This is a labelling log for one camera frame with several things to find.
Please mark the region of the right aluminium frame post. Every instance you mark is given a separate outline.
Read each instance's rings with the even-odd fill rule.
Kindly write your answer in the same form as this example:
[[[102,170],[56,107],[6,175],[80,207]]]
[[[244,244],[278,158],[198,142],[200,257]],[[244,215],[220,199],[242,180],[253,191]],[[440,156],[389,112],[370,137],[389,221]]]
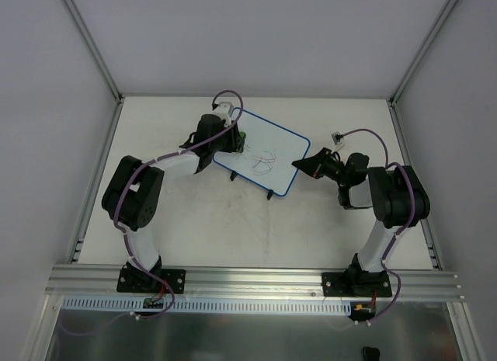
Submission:
[[[410,85],[426,55],[429,53],[432,45],[435,43],[437,37],[441,33],[442,29],[444,28],[445,24],[447,23],[448,19],[452,15],[459,2],[460,0],[446,0],[444,2],[441,10],[430,26],[428,33],[425,35],[418,50],[415,52],[415,55],[410,62],[406,72],[401,77],[400,82],[398,83],[395,91],[389,99],[389,103],[392,106],[395,106],[398,103],[405,90]]]

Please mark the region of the left aluminium frame post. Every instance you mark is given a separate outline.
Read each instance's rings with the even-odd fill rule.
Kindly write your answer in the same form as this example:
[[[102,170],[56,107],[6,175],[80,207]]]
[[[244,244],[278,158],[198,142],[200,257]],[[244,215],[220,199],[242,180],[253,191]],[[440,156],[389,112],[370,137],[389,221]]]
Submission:
[[[80,9],[78,8],[76,1],[61,0],[61,2],[67,10],[71,21],[74,23],[79,36],[82,38],[83,44],[90,53],[90,56],[102,76],[106,87],[109,89],[111,96],[115,101],[120,102],[122,99],[122,93],[111,75],[110,70],[94,40],[94,37],[91,34],[91,31],[89,30],[88,25],[86,24]]]

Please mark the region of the aluminium front rail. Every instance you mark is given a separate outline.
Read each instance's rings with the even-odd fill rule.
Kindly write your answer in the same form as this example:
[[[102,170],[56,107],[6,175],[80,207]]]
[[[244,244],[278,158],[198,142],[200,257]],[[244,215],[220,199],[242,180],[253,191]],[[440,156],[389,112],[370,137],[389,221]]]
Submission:
[[[51,270],[46,294],[115,294],[120,265],[66,264]],[[322,269],[186,267],[186,297],[310,300],[323,298]],[[400,270],[403,301],[465,302],[450,271]]]

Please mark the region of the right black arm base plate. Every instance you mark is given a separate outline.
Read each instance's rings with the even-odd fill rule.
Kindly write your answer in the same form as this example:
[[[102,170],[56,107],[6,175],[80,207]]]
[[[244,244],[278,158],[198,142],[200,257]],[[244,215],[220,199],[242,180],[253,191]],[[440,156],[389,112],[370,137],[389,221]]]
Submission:
[[[346,272],[324,272],[321,285],[325,297],[392,297],[388,274],[361,272],[352,276]]]

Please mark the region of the blue framed whiteboard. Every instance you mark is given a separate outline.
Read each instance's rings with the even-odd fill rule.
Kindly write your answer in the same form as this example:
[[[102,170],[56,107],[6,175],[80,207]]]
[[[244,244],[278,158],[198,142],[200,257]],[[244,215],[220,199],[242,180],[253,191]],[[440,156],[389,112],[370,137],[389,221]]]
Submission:
[[[213,162],[274,196],[286,196],[297,174],[294,161],[304,159],[308,138],[247,110],[234,108],[238,129],[245,134],[241,153],[215,154]]]

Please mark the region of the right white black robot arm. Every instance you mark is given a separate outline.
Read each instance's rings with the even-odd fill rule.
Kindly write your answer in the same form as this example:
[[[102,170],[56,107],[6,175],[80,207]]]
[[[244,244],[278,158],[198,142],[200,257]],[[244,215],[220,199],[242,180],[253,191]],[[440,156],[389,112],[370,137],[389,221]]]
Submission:
[[[292,162],[313,179],[326,177],[335,181],[339,204],[344,209],[374,212],[373,229],[354,257],[353,264],[359,269],[347,277],[349,289],[360,296],[374,288],[373,273],[386,269],[400,238],[430,212],[429,197],[412,166],[395,162],[370,167],[369,162],[368,156],[356,152],[343,162],[328,148]]]

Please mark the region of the small black object on floor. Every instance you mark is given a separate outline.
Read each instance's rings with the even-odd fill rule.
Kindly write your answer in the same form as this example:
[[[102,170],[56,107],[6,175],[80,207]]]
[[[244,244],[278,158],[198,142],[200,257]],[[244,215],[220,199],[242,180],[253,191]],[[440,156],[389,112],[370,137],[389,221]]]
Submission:
[[[380,361],[381,351],[374,347],[364,347],[363,357],[365,361]]]

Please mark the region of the aluminium frame post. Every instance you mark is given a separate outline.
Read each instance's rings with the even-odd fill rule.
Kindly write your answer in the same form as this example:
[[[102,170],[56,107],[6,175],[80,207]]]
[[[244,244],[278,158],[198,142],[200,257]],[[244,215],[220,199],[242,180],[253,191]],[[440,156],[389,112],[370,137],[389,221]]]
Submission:
[[[406,72],[401,77],[400,82],[398,83],[395,91],[389,99],[389,103],[392,106],[395,106],[398,103],[405,90],[410,85],[426,55],[429,53],[432,45],[435,43],[437,37],[441,33],[442,29],[444,28],[445,24],[447,23],[448,19],[452,15],[459,2],[460,0],[446,0],[444,2],[441,10],[430,26],[428,33],[425,35],[418,50],[415,52],[415,55],[410,62]]]
[[[111,96],[115,101],[120,102],[122,99],[122,93],[111,75],[110,70],[94,40],[94,37],[91,34],[91,31],[89,30],[88,25],[86,24],[80,9],[78,8],[76,1],[61,0],[61,2],[67,10],[71,21],[74,23],[79,36],[82,38],[83,44],[90,53],[90,56],[102,76],[106,87],[109,89]]]

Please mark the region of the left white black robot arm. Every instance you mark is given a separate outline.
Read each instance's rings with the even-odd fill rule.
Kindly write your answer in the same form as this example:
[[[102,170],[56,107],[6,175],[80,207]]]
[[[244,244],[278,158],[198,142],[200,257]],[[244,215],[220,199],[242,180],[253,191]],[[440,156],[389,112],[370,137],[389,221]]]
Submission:
[[[243,150],[245,134],[236,119],[218,114],[201,116],[196,130],[176,151],[149,161],[131,155],[120,159],[107,186],[102,208],[114,227],[123,234],[128,262],[137,269],[135,282],[146,291],[160,287],[160,255],[148,230],[158,208],[164,185],[185,176],[202,172],[218,152]]]

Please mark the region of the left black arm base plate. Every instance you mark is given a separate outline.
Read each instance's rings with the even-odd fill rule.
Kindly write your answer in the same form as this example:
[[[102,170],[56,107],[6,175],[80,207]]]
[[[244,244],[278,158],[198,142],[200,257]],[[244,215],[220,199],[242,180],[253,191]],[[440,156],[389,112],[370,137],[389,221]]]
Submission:
[[[186,283],[186,270],[155,267],[152,273],[165,281],[174,294],[183,294]],[[145,272],[126,264],[119,274],[116,291],[118,293],[158,293],[162,284]]]

